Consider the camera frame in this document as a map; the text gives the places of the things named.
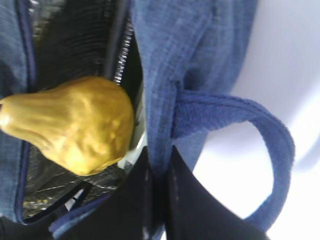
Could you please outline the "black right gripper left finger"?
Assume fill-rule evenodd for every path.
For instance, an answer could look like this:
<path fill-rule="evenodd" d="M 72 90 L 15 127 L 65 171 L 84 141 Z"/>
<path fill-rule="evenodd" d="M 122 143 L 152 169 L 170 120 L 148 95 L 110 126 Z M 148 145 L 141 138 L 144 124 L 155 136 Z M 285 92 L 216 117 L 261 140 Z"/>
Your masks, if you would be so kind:
<path fill-rule="evenodd" d="M 51 225 L 56 240 L 151 240 L 153 175 L 144 147 L 130 173 L 111 194 L 71 210 Z"/>

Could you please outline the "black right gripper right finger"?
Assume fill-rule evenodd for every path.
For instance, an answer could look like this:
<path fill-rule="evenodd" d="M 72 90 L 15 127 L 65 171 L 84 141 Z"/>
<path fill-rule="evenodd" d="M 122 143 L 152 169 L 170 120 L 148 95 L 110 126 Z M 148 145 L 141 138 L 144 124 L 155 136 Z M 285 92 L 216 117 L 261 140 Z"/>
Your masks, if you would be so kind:
<path fill-rule="evenodd" d="M 176 147 L 166 174 L 169 240 L 266 240 L 267 235 L 229 211 L 195 178 Z"/>

